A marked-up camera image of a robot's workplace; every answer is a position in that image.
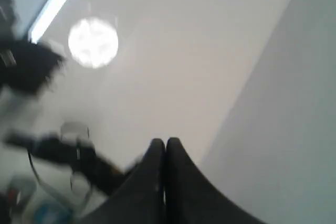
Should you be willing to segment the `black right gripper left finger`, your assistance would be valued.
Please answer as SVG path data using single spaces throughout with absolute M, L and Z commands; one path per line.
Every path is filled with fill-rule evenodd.
M 142 162 L 100 207 L 81 223 L 165 223 L 162 169 L 165 145 L 153 139 Z

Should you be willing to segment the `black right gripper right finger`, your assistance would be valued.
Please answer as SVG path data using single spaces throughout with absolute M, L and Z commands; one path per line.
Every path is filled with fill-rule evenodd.
M 167 141 L 164 188 L 168 223 L 263 223 L 217 190 L 177 137 Z

